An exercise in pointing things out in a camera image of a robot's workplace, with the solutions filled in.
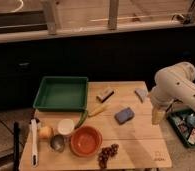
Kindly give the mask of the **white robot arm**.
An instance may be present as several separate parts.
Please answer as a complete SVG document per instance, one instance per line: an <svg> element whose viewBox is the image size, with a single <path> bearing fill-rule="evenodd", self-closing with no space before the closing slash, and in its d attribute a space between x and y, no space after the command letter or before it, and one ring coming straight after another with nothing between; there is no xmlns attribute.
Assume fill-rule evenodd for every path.
<svg viewBox="0 0 195 171"><path fill-rule="evenodd" d="M155 86L149 93L152 103L152 124L158 125L175 99L195 111L195 67L180 62L160 69L155 74Z"/></svg>

